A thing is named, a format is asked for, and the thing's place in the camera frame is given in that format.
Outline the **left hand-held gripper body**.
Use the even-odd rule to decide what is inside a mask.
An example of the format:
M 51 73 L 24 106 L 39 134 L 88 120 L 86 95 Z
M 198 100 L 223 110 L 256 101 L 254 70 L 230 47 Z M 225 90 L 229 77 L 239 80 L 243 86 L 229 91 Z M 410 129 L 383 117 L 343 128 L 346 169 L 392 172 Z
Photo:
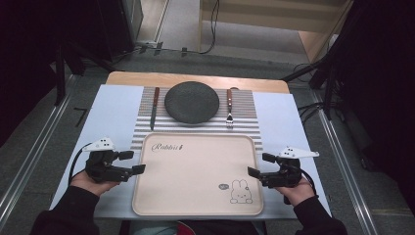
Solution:
M 133 175 L 132 168 L 113 165 L 115 160 L 119 160 L 119 152 L 109 137 L 84 146 L 82 151 L 89 154 L 85 171 L 95 182 L 126 182 Z

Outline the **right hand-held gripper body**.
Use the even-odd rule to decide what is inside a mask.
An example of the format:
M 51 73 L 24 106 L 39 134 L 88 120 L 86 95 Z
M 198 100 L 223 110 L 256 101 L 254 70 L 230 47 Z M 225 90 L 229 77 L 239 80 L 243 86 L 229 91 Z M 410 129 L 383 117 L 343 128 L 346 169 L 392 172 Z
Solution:
M 318 152 L 306 151 L 294 147 L 286 147 L 276 155 L 275 164 L 279 166 L 276 172 L 265 172 L 260 174 L 260 182 L 264 187 L 296 187 L 300 180 L 305 177 L 312 188 L 315 188 L 312 177 L 300 167 L 300 159 L 318 157 Z

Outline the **knife with brown handle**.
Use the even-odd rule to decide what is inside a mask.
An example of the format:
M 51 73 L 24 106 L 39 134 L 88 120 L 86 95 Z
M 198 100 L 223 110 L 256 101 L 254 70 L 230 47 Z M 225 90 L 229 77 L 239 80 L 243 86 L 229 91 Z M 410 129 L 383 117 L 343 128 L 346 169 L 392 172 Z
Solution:
M 151 113 L 151 118 L 150 118 L 150 129 L 152 131 L 155 129 L 160 91 L 161 91 L 161 89 L 159 87 L 155 88 L 155 93 L 154 93 L 154 97 L 153 97 L 152 113 Z

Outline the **beige tray with rabbit print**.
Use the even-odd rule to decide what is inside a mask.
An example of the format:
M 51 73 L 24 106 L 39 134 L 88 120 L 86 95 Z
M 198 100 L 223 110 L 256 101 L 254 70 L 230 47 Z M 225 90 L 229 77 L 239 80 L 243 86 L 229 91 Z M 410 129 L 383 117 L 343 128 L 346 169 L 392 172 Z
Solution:
M 246 135 L 152 133 L 144 141 L 133 210 L 143 216 L 257 215 L 263 196 Z

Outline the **fork with brown handle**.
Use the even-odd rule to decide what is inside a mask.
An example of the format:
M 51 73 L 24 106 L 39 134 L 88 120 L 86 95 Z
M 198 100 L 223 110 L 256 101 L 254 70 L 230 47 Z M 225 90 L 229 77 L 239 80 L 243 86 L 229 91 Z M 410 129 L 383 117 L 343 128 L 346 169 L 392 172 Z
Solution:
M 232 107 L 233 107 L 233 97 L 232 97 L 232 90 L 228 89 L 227 90 L 227 111 L 228 111 L 228 115 L 227 115 L 227 119 L 226 119 L 226 127 L 229 129 L 233 128 L 233 116 L 232 116 Z

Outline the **dark grey round plate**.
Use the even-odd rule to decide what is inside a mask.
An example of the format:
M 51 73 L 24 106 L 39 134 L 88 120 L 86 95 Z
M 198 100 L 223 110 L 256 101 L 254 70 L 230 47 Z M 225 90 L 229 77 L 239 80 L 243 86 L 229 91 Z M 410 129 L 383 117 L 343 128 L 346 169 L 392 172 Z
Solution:
M 186 81 L 167 91 L 164 106 L 175 120 L 199 124 L 209 121 L 216 115 L 219 98 L 210 86 L 197 81 Z

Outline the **person's left hand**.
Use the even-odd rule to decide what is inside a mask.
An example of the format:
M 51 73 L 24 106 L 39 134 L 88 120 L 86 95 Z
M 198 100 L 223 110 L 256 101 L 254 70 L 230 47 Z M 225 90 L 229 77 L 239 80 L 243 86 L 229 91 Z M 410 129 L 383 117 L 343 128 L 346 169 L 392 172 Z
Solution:
M 110 191 L 116 187 L 118 182 L 105 181 L 101 183 L 95 182 L 88 174 L 83 170 L 77 173 L 70 182 L 70 186 L 78 187 L 93 193 L 100 197 L 104 193 Z

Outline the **person's right hand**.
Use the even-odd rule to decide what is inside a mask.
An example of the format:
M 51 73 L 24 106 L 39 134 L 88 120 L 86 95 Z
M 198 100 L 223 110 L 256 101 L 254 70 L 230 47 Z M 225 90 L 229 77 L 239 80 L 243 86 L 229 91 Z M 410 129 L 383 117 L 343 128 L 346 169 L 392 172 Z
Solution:
M 293 207 L 315 196 L 310 182 L 305 178 L 302 178 L 296 187 L 276 187 L 276 190 L 284 195 Z

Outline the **white board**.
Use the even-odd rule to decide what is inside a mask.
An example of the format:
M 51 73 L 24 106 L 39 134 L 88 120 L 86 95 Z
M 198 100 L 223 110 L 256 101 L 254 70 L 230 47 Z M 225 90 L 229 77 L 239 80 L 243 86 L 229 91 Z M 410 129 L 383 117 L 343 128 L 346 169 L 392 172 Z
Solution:
M 134 125 L 144 88 L 143 86 L 124 85 L 101 86 L 76 145 L 83 147 L 89 142 L 94 142 L 103 137 L 109 137 L 113 140 L 117 151 L 130 149 Z M 277 171 L 279 166 L 264 161 L 261 157 L 263 153 L 277 155 L 286 147 L 303 150 L 308 148 L 307 140 L 300 124 L 297 106 L 293 96 L 290 94 L 253 92 L 253 95 L 263 147 L 262 151 L 256 151 L 255 168 L 262 172 Z M 133 158 L 123 162 L 123 166 L 132 167 L 139 165 L 141 151 L 142 149 L 140 151 L 133 151 Z M 263 209 L 257 215 L 143 216 L 137 214 L 132 208 L 138 176 L 132 177 L 127 182 L 120 184 L 115 189 L 106 193 L 101 198 L 95 210 L 96 216 L 134 220 L 263 220 L 287 219 L 295 215 L 293 209 L 285 204 L 282 195 L 262 186 L 258 181 L 262 190 Z

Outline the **grey striped placemat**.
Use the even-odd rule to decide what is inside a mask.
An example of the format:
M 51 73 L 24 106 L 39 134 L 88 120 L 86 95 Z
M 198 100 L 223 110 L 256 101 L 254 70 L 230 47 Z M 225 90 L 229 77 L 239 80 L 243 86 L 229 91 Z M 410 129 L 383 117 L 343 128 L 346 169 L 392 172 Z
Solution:
M 145 87 L 141 96 L 138 115 L 134 125 L 130 149 L 140 151 L 144 138 L 152 132 L 150 127 L 151 112 L 153 106 L 154 87 Z M 226 104 L 226 90 L 216 89 L 219 98 L 219 109 L 216 115 L 204 123 L 187 124 L 175 120 L 164 107 L 164 96 L 167 88 L 162 88 L 157 108 L 155 132 L 174 133 L 207 133 L 207 134 L 241 134 L 251 137 L 255 149 L 262 151 L 262 139 L 254 104 L 254 95 L 250 90 L 232 91 L 232 117 L 233 127 L 227 128 L 225 120 L 228 116 Z

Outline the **wooden table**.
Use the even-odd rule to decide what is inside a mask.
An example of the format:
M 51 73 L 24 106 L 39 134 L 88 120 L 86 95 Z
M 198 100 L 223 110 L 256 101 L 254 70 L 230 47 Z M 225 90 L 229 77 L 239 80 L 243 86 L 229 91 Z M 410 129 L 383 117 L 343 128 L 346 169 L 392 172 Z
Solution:
M 108 76 L 107 84 L 172 87 L 175 84 L 185 81 L 198 81 L 207 84 L 212 88 L 219 89 L 229 89 L 234 87 L 254 92 L 290 93 L 288 84 L 282 80 L 163 72 L 113 71 Z

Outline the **black metal stand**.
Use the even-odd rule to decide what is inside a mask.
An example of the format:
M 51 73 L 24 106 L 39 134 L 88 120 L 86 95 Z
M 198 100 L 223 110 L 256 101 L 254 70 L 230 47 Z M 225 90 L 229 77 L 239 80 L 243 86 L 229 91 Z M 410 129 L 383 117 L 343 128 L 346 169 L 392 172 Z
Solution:
M 65 65 L 68 65 L 70 70 L 74 74 L 84 75 L 85 65 L 82 63 L 81 58 L 87 58 L 98 67 L 106 70 L 107 72 L 115 71 L 115 68 L 94 55 L 84 47 L 70 41 L 61 41 L 57 44 L 55 50 L 55 68 L 56 68 L 56 88 L 57 95 L 55 106 L 59 106 L 63 103 L 64 98 L 67 95 L 66 92 L 66 78 L 65 78 Z
M 333 63 L 327 56 L 283 77 L 282 81 L 290 82 L 312 71 L 314 71 L 314 74 L 308 81 L 308 85 L 311 89 L 318 89 L 322 85 L 325 85 L 323 112 L 326 118 L 331 120 L 331 101 L 333 96 L 333 89 L 335 86 L 337 69 L 333 66 Z

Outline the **dark cabinet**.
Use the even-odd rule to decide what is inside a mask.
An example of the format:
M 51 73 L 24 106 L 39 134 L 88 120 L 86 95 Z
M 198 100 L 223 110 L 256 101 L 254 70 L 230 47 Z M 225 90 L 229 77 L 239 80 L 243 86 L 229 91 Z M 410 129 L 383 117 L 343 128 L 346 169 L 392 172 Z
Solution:
M 144 18 L 141 0 L 98 0 L 110 59 L 132 52 Z

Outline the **light wooden shelf unit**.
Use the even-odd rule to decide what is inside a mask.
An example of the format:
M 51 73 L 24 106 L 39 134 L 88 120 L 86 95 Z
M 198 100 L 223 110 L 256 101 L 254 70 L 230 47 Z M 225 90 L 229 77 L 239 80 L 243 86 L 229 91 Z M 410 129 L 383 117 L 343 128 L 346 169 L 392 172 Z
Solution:
M 198 49 L 202 23 L 219 1 L 218 21 L 297 30 L 311 63 L 321 59 L 334 34 L 339 34 L 354 0 L 199 0 Z

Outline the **aluminium floor rail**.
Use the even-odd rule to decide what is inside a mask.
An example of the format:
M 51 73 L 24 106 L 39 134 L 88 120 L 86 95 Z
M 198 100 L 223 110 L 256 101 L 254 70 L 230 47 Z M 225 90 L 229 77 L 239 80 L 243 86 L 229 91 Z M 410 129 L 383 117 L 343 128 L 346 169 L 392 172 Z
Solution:
M 302 121 L 310 147 L 320 153 L 316 165 L 330 212 L 346 225 L 349 235 L 381 235 L 339 133 L 323 111 L 321 95 L 311 90 L 310 99 L 314 107 Z
M 22 166 L 19 168 L 16 176 L 13 178 L 10 186 L 0 199 L 0 231 L 6 225 L 7 220 L 12 213 L 23 189 L 31 177 L 40 157 L 47 146 L 49 139 L 56 129 L 62 115 L 64 114 L 69 100 L 72 97 L 72 91 L 80 80 L 79 75 L 72 74 L 66 79 L 65 86 L 67 94 L 64 96 L 60 105 L 55 106 L 45 121 L 40 133 L 37 135 L 33 145 L 24 158 Z

